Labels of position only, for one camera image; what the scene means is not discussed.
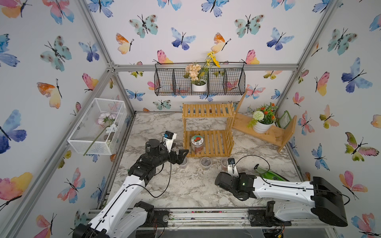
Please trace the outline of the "red seed jar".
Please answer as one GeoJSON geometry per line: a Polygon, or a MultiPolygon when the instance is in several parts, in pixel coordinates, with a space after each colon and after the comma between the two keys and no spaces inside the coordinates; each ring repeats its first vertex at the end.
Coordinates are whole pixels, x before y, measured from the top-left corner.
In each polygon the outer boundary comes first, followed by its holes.
{"type": "Polygon", "coordinates": [[[221,166],[221,169],[223,171],[227,171],[228,170],[228,158],[222,158],[221,162],[220,162],[220,166],[221,166]]]}

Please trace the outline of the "dark seed jar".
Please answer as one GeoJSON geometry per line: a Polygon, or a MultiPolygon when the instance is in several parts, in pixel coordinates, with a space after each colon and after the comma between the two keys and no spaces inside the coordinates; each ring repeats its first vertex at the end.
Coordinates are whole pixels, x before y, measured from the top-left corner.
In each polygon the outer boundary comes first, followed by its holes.
{"type": "Polygon", "coordinates": [[[200,166],[203,170],[209,170],[212,165],[212,161],[209,157],[202,157],[200,159],[200,166]]]}

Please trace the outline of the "strawberry lid jar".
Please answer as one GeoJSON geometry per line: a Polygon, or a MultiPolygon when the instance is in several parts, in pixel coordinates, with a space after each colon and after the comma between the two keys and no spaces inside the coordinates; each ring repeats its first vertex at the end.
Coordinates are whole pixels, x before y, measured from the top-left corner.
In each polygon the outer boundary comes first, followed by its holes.
{"type": "Polygon", "coordinates": [[[201,153],[204,150],[204,145],[205,145],[204,137],[201,135],[194,135],[190,139],[190,144],[191,144],[192,151],[195,154],[201,153]]]}

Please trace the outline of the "two-tier wooden slat shelf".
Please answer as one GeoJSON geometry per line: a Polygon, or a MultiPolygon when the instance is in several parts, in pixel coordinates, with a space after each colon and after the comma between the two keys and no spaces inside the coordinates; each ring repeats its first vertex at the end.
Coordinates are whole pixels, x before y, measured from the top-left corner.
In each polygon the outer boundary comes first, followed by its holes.
{"type": "Polygon", "coordinates": [[[184,128],[183,146],[189,157],[229,157],[234,147],[232,125],[235,110],[228,104],[183,104],[182,120],[184,128]],[[204,137],[205,145],[201,153],[195,154],[191,148],[194,135],[204,137]]]}

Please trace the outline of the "purple seed jar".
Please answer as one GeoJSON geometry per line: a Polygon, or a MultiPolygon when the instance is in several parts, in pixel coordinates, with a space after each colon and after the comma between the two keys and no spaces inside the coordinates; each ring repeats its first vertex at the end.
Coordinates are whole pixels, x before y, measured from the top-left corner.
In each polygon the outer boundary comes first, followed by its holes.
{"type": "Polygon", "coordinates": [[[179,165],[179,168],[180,169],[185,169],[187,166],[188,166],[188,158],[185,157],[185,159],[183,160],[183,162],[179,165]]]}

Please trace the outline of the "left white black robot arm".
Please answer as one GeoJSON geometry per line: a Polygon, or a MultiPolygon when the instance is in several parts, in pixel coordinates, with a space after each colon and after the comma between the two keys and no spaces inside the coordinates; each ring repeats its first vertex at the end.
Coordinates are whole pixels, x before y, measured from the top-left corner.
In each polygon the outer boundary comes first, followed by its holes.
{"type": "Polygon", "coordinates": [[[123,185],[107,205],[87,225],[79,224],[72,233],[74,238],[127,238],[141,226],[155,223],[154,206],[135,198],[146,189],[155,176],[156,168],[166,162],[182,164],[189,153],[178,152],[167,146],[167,141],[150,139],[145,144],[145,153],[140,155],[129,170],[123,185]]]}

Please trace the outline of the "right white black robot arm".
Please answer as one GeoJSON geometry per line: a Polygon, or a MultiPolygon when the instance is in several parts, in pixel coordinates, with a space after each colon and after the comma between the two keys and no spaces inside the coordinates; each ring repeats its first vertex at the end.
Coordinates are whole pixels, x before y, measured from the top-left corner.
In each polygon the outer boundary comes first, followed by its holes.
{"type": "Polygon", "coordinates": [[[312,181],[291,182],[271,180],[239,173],[232,176],[220,172],[215,185],[233,194],[240,201],[268,198],[265,210],[249,211],[253,227],[291,226],[298,219],[319,219],[336,226],[348,225],[344,195],[321,177],[312,181]]]}

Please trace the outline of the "green garden shovel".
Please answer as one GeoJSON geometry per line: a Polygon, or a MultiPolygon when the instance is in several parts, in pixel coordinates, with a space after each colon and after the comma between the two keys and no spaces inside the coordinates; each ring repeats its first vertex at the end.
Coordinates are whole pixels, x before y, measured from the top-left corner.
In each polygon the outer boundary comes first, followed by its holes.
{"type": "Polygon", "coordinates": [[[264,179],[279,180],[279,181],[289,181],[285,177],[277,174],[276,172],[273,172],[271,170],[267,171],[267,170],[263,169],[262,167],[259,166],[259,164],[257,164],[255,166],[254,170],[259,174],[260,177],[262,177],[264,179]]]}

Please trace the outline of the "pink white artificial flower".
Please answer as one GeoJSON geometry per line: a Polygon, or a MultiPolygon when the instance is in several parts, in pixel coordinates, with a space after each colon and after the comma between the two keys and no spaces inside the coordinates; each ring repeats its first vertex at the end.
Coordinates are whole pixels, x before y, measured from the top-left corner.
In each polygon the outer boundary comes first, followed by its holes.
{"type": "Polygon", "coordinates": [[[98,138],[103,134],[106,133],[106,143],[110,142],[111,139],[110,136],[112,133],[115,133],[118,129],[118,126],[116,125],[116,119],[117,119],[116,113],[101,113],[100,116],[97,119],[97,124],[101,126],[103,129],[99,132],[99,134],[94,138],[90,146],[87,148],[87,150],[84,152],[83,156],[85,156],[91,147],[94,145],[94,143],[98,140],[98,138]]]}

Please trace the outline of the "tilted wooden stand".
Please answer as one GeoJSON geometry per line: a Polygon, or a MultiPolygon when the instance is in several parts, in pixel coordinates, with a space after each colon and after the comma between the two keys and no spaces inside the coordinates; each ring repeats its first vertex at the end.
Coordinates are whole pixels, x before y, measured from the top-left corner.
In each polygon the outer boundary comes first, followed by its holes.
{"type": "Polygon", "coordinates": [[[275,123],[270,125],[257,123],[254,125],[255,129],[253,129],[252,126],[248,128],[252,118],[238,113],[248,91],[249,90],[246,89],[241,100],[239,101],[235,111],[232,128],[278,146],[277,152],[280,153],[295,133],[297,116],[294,116],[284,129],[277,127],[275,123]]]}

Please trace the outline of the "white pot orange flowers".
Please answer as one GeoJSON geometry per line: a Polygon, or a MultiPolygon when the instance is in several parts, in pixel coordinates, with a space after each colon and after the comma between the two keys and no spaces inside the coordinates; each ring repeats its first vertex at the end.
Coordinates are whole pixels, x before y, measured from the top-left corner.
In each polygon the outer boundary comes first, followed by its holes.
{"type": "Polygon", "coordinates": [[[274,103],[269,103],[264,104],[255,110],[251,110],[252,119],[247,127],[259,134],[267,132],[275,123],[276,109],[277,106],[274,103]]]}

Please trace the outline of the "white pot beige yellow flowers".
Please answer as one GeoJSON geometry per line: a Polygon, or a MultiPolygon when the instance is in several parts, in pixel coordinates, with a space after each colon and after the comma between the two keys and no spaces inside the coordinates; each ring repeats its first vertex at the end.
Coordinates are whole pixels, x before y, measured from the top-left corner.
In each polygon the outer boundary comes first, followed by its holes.
{"type": "Polygon", "coordinates": [[[190,83],[192,92],[198,93],[206,92],[208,90],[207,84],[209,71],[213,66],[220,68],[220,62],[217,60],[216,53],[214,51],[207,54],[202,64],[195,62],[186,66],[184,78],[191,80],[190,83]]]}

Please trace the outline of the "white mesh wall basket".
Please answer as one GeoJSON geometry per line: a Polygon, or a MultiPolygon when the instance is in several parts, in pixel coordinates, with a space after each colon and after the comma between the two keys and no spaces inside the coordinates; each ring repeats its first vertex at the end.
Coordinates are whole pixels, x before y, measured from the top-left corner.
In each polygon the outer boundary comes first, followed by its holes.
{"type": "Polygon", "coordinates": [[[94,138],[103,129],[96,121],[101,113],[107,112],[116,113],[118,115],[116,119],[118,129],[115,133],[111,134],[111,143],[106,143],[106,133],[103,133],[86,155],[111,155],[113,153],[119,134],[123,128],[127,110],[124,101],[103,98],[94,98],[92,100],[90,106],[85,110],[84,115],[80,118],[73,132],[71,132],[67,139],[69,145],[76,153],[83,155],[94,138]]]}

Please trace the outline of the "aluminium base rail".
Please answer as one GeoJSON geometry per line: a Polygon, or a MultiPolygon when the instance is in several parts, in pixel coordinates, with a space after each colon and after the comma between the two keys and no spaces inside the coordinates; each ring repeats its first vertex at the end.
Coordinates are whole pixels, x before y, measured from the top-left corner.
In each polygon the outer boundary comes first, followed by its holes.
{"type": "Polygon", "coordinates": [[[132,209],[104,208],[96,211],[87,225],[78,225],[74,238],[127,238],[139,230],[141,238],[156,237],[157,229],[171,230],[233,230],[259,229],[263,238],[294,237],[336,238],[331,225],[313,217],[306,209],[300,218],[282,221],[271,208],[155,208],[139,202],[132,209]]]}

